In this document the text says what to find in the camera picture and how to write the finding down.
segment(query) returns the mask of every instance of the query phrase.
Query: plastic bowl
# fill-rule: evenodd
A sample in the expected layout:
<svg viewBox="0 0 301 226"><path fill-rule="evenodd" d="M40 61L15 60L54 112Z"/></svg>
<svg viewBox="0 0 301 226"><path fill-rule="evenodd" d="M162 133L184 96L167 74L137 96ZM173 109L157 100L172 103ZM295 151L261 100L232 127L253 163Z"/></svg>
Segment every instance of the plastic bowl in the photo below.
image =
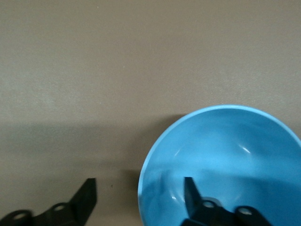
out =
<svg viewBox="0 0 301 226"><path fill-rule="evenodd" d="M145 226L179 226L188 217L184 177L233 211L248 205L273 226L301 222L301 142L260 110L218 105L171 125L151 148L138 198Z"/></svg>

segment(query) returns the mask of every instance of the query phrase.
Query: gray surface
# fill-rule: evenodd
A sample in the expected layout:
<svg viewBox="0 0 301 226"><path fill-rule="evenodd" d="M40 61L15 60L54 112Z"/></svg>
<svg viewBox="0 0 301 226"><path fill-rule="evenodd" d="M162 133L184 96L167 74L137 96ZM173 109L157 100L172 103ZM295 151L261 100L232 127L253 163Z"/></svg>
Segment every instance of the gray surface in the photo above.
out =
<svg viewBox="0 0 301 226"><path fill-rule="evenodd" d="M243 104L301 136L301 2L0 1L0 213L97 177L88 226L141 226L144 158L181 115Z"/></svg>

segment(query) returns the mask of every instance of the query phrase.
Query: beige table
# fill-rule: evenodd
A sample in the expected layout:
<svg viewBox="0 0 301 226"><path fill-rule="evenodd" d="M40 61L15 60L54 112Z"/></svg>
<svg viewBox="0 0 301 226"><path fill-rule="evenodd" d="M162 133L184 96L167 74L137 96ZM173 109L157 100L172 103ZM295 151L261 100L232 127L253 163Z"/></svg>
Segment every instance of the beige table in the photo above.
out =
<svg viewBox="0 0 301 226"><path fill-rule="evenodd" d="M209 105L269 112L301 136L301 2L0 1L0 213L39 214L88 177L87 226L141 226L156 138Z"/></svg>

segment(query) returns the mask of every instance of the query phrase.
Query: bowl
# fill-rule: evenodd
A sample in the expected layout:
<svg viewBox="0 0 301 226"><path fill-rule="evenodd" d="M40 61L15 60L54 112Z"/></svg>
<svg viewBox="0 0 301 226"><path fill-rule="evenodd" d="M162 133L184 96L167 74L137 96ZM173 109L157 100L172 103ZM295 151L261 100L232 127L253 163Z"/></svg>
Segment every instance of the bowl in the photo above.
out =
<svg viewBox="0 0 301 226"><path fill-rule="evenodd" d="M301 222L301 141L280 120L247 106L192 112L155 142L138 186L144 226L180 226L184 178L228 211L248 205L273 225Z"/></svg>

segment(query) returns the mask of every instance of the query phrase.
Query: black object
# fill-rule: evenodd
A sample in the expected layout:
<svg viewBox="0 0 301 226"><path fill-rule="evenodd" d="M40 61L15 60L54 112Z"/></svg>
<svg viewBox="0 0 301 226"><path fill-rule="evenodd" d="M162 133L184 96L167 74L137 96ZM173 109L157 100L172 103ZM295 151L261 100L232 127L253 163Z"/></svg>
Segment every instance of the black object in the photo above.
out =
<svg viewBox="0 0 301 226"><path fill-rule="evenodd" d="M239 206L234 213L210 200L203 200L192 178L185 178L184 192L189 215L181 226L272 226L250 206Z"/></svg>
<svg viewBox="0 0 301 226"><path fill-rule="evenodd" d="M29 210L11 212L0 220L0 226L84 226L96 202L96 179L89 178L69 202L58 203L36 217Z"/></svg>

